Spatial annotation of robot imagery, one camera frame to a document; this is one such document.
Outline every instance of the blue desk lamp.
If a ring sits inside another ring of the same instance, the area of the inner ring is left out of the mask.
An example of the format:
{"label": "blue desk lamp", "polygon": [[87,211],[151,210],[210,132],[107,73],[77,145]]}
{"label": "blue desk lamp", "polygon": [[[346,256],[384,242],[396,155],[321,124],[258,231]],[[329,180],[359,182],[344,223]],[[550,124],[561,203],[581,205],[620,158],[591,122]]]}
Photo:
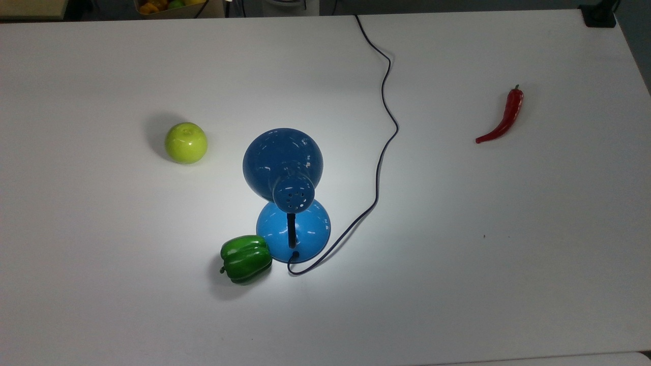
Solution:
{"label": "blue desk lamp", "polygon": [[319,254],[330,237],[330,218],[314,199],[323,173],[323,156],[314,140],[291,128],[267,131],[249,145],[242,165],[248,185],[269,201],[256,233],[271,256],[300,263]]}

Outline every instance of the green bell pepper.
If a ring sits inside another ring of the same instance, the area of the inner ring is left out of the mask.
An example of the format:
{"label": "green bell pepper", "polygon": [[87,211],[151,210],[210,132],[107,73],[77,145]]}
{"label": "green bell pepper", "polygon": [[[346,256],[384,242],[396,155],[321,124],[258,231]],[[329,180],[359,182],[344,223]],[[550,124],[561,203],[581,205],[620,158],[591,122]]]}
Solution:
{"label": "green bell pepper", "polygon": [[271,266],[269,247],[261,236],[245,235],[225,242],[221,247],[224,267],[219,270],[233,283],[245,283]]}

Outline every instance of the red chili pepper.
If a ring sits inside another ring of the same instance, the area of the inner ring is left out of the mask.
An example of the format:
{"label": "red chili pepper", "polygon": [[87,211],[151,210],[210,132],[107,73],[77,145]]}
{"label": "red chili pepper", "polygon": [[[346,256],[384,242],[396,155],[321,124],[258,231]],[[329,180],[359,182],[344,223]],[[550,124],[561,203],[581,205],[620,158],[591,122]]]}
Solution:
{"label": "red chili pepper", "polygon": [[495,127],[494,130],[491,132],[487,133],[486,135],[483,135],[482,137],[478,137],[475,139],[476,143],[483,143],[486,141],[491,141],[494,139],[497,139],[498,137],[501,137],[508,131],[511,126],[513,126],[513,123],[516,121],[516,118],[518,117],[518,113],[520,112],[520,107],[522,106],[522,100],[524,99],[524,93],[520,89],[518,89],[519,84],[516,85],[515,88],[511,89],[511,91],[508,94],[508,97],[506,98],[506,108],[504,109],[504,117],[502,117],[502,122],[500,122],[497,127]]}

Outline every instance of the black cable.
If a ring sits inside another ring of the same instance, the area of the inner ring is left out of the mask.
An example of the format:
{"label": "black cable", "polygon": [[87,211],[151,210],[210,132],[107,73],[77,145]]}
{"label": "black cable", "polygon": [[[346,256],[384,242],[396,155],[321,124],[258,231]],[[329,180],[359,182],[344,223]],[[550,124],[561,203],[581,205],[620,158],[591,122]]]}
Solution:
{"label": "black cable", "polygon": [[348,226],[348,228],[344,231],[344,233],[341,234],[341,236],[339,238],[337,238],[337,241],[335,241],[335,243],[321,257],[319,257],[319,259],[317,259],[316,262],[312,263],[312,265],[310,265],[308,268],[306,268],[306,269],[304,269],[302,271],[298,271],[298,272],[292,271],[292,269],[290,267],[290,265],[292,263],[292,260],[299,257],[299,252],[295,251],[292,254],[292,257],[289,258],[289,261],[287,262],[287,270],[289,271],[289,273],[291,273],[293,275],[305,274],[305,273],[311,271],[312,269],[314,269],[316,266],[318,266],[319,263],[321,263],[333,250],[335,250],[335,248],[337,247],[337,245],[339,245],[341,240],[344,237],[346,237],[346,235],[361,220],[363,220],[371,211],[373,211],[375,206],[377,206],[378,201],[380,200],[380,169],[382,167],[382,161],[384,160],[384,153],[387,152],[387,148],[389,147],[389,143],[396,137],[396,135],[398,135],[398,132],[400,131],[400,125],[398,125],[398,121],[396,121],[395,117],[393,117],[393,114],[391,114],[391,111],[389,110],[389,107],[387,106],[387,100],[384,97],[384,85],[387,83],[387,78],[389,77],[389,74],[391,73],[391,59],[389,58],[389,56],[386,56],[384,54],[384,52],[380,51],[380,49],[378,49],[373,44],[373,42],[370,41],[370,39],[368,39],[368,36],[367,36],[366,32],[364,32],[364,27],[362,27],[361,21],[359,21],[359,17],[357,16],[357,14],[355,14],[354,16],[355,16],[355,20],[357,20],[359,30],[362,32],[362,35],[364,36],[364,39],[366,40],[366,42],[371,47],[373,47],[373,49],[376,50],[380,55],[382,55],[385,59],[387,59],[387,61],[389,61],[389,66],[387,67],[387,72],[386,72],[386,74],[384,74],[384,78],[382,79],[382,88],[380,89],[380,91],[381,91],[380,94],[382,95],[382,104],[384,105],[384,109],[387,111],[387,114],[389,115],[389,117],[391,117],[391,120],[393,121],[393,124],[396,126],[396,130],[395,130],[395,132],[393,132],[393,135],[391,135],[391,137],[387,140],[386,144],[384,144],[384,147],[382,148],[382,152],[380,153],[380,158],[378,159],[378,166],[375,169],[375,199],[373,200],[373,204],[369,208],[367,208],[366,211],[364,211],[361,215],[359,215],[355,220],[353,220],[353,223],[351,223]]}
{"label": "black cable", "polygon": [[208,5],[209,1],[210,0],[206,0],[206,2],[203,4],[203,6],[201,6],[201,9],[199,9],[199,12],[197,13],[197,15],[195,15],[194,19],[197,19],[201,15],[201,12],[206,8],[206,5]]}

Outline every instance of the green apple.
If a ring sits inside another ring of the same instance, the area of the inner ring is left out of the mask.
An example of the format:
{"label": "green apple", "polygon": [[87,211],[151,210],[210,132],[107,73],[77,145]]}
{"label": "green apple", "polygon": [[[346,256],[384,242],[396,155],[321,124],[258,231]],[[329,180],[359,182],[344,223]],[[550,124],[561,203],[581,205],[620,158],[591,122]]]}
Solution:
{"label": "green apple", "polygon": [[167,10],[170,10],[170,9],[176,9],[176,8],[182,8],[182,7],[184,7],[184,6],[185,6],[185,4],[183,4],[183,1],[181,1],[181,0],[174,0],[174,1],[171,1],[171,2],[169,3],[169,5],[167,5]]}
{"label": "green apple", "polygon": [[177,163],[196,163],[203,158],[206,150],[208,150],[208,139],[196,124],[179,123],[167,132],[165,151]]}

